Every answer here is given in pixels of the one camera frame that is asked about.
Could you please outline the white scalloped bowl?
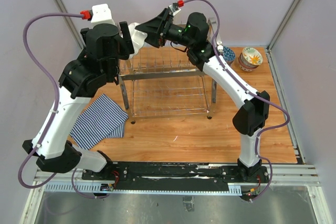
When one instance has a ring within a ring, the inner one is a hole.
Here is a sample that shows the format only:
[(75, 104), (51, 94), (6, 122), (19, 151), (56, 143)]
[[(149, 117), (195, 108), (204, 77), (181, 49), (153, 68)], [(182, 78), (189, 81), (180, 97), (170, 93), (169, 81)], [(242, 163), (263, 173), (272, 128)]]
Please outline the white scalloped bowl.
[[(132, 38), (132, 43), (133, 43), (133, 47), (134, 47), (134, 53), (130, 55), (129, 59), (133, 58), (133, 56), (137, 55), (139, 50), (144, 46), (144, 42), (145, 39), (147, 38), (147, 33), (139, 31), (136, 29), (136, 26), (139, 25), (139, 23), (131, 23), (128, 24), (128, 28), (131, 34), (131, 38)], [(120, 52), (121, 52), (121, 46), (120, 46), (120, 42), (122, 40), (122, 34), (121, 34), (121, 30), (120, 30), (120, 35), (119, 35), (119, 56), (120, 57)]]

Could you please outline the steel two-tier dish rack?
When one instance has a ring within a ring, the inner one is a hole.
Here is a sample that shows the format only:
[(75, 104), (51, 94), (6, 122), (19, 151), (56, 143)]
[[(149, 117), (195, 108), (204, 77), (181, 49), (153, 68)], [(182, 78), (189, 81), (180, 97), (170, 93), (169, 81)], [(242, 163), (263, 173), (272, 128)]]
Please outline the steel two-tier dish rack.
[(120, 63), (120, 88), (131, 124), (139, 119), (172, 118), (215, 113), (217, 83), (207, 85), (205, 73), (192, 65), (184, 47), (145, 45)]

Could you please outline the red diamond pattern bowl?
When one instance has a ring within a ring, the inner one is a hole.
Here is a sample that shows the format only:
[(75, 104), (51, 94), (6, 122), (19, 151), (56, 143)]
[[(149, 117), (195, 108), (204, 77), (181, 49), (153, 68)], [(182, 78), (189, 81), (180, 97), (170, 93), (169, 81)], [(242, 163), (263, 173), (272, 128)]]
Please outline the red diamond pattern bowl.
[(224, 46), (223, 47), (223, 58), (225, 62), (231, 66), (236, 58), (236, 55), (232, 49), (229, 47)]

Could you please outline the pink floral bowl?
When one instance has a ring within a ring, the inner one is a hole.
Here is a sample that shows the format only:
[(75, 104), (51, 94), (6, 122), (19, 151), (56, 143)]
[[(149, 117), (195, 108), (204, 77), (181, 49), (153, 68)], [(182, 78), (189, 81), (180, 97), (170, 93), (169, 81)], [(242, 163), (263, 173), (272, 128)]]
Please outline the pink floral bowl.
[(254, 65), (249, 63), (243, 56), (239, 56), (238, 63), (241, 69), (244, 71), (253, 71), (259, 67), (259, 65)]

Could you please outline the grey leaf pattern bowl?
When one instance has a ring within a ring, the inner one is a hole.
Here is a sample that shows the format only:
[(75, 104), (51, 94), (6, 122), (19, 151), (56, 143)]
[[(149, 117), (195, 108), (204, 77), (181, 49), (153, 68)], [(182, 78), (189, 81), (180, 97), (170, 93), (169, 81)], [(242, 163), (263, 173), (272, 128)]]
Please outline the grey leaf pattern bowl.
[(242, 53), (239, 55), (239, 62), (244, 63), (245, 65), (253, 66), (248, 60), (245, 59)]

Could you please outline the black diamond pattern bowl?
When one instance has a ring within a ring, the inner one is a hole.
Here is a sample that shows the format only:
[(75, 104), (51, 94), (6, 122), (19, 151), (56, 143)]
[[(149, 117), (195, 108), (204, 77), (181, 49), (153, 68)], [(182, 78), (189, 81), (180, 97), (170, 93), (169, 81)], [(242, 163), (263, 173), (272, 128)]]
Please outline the black diamond pattern bowl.
[(246, 72), (251, 72), (257, 68), (257, 66), (245, 65), (244, 63), (238, 63), (239, 67)]

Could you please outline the orange green leaf bowl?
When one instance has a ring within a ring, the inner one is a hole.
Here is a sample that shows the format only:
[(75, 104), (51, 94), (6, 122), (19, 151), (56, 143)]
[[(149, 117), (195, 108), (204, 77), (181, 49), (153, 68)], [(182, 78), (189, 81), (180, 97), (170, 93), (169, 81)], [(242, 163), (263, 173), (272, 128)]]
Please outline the orange green leaf bowl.
[(242, 56), (244, 62), (251, 66), (260, 66), (263, 63), (261, 53), (253, 47), (245, 47), (242, 50)]

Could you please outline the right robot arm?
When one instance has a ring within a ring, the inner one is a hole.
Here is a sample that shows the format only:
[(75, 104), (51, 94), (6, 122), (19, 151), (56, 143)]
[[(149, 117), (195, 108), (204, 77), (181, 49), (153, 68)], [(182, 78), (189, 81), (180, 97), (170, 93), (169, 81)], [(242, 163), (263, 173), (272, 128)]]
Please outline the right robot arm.
[(191, 64), (210, 76), (230, 96), (238, 108), (233, 117), (233, 125), (240, 133), (238, 177), (250, 182), (261, 167), (257, 136), (268, 119), (269, 94), (251, 87), (221, 56), (215, 55), (208, 40), (209, 25), (202, 13), (191, 13), (182, 28), (173, 23), (173, 14), (165, 8), (153, 19), (136, 25), (135, 29), (145, 33), (145, 42), (153, 47), (162, 47), (168, 40), (186, 47)]

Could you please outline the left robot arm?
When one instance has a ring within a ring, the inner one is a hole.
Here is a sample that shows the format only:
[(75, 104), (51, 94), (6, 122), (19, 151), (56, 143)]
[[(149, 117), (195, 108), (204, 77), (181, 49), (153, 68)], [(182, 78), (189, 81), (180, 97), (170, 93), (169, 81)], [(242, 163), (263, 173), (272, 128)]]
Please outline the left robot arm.
[(119, 60), (128, 60), (138, 53), (134, 48), (136, 26), (107, 22), (81, 30), (85, 48), (65, 66), (59, 82), (53, 84), (53, 108), (38, 135), (23, 142), (28, 157), (36, 156), (36, 164), (43, 172), (56, 175), (80, 168), (92, 171), (102, 180), (112, 175), (113, 162), (106, 154), (75, 147), (67, 136), (97, 90), (118, 75)]

